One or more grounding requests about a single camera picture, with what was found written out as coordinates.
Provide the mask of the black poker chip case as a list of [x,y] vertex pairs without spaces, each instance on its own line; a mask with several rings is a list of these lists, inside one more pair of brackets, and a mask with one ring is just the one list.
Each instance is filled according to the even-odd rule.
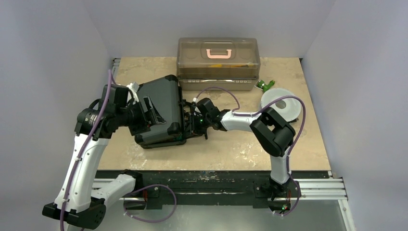
[[167,75],[139,85],[140,100],[150,96],[165,124],[153,125],[150,131],[134,136],[135,142],[143,149],[184,145],[185,111],[192,111],[192,105],[182,97],[182,89],[175,75]]

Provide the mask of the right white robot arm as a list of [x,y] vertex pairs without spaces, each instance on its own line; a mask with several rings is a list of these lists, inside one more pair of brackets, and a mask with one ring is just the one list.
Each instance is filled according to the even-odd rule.
[[187,106],[190,112],[186,122],[186,138],[207,136],[208,128],[253,133],[270,156],[271,173],[267,191],[277,196],[288,191],[292,180],[289,156],[300,135],[274,108],[239,114],[229,109],[219,110],[209,98],[194,99]]

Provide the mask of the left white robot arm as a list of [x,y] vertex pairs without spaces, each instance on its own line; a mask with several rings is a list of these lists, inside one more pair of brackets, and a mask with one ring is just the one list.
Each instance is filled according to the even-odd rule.
[[150,130],[163,121],[150,97],[139,97],[139,85],[108,84],[102,98],[77,116],[75,144],[66,178],[56,199],[44,205],[45,217],[82,229],[96,229],[106,210],[116,200],[129,194],[137,197],[143,192],[141,173],[124,170],[115,180],[98,190],[93,184],[101,156],[112,135],[127,127],[133,136]]

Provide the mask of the translucent brown storage box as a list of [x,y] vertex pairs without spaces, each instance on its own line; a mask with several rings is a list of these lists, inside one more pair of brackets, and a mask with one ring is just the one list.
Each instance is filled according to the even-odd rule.
[[259,80],[255,38],[180,38],[176,75],[183,90],[221,87],[250,91]]

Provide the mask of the green toy figure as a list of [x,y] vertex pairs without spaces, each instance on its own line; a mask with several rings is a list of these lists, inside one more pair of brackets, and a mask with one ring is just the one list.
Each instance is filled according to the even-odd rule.
[[262,90],[262,92],[266,92],[268,91],[272,86],[275,85],[275,81],[271,80],[269,82],[265,82],[263,80],[259,80],[256,84],[256,88]]

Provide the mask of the white filament spool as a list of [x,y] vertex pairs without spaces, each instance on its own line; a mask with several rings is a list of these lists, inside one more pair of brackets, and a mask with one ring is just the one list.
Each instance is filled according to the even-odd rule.
[[[262,109],[268,103],[282,97],[294,94],[287,89],[283,88],[273,88],[267,90],[261,97],[260,108]],[[301,104],[298,100],[293,98],[286,98],[280,101],[277,101],[275,104],[272,104],[270,107],[274,108],[287,122],[292,122],[296,120],[301,113]]]

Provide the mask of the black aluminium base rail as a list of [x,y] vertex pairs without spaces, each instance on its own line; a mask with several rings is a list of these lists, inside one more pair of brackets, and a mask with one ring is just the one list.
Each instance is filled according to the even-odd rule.
[[137,183],[141,192],[128,192],[120,200],[130,209],[161,209],[164,205],[230,205],[288,211],[301,201],[347,199],[342,179],[327,170],[296,170],[288,191],[267,191],[267,170],[171,171],[143,170]]

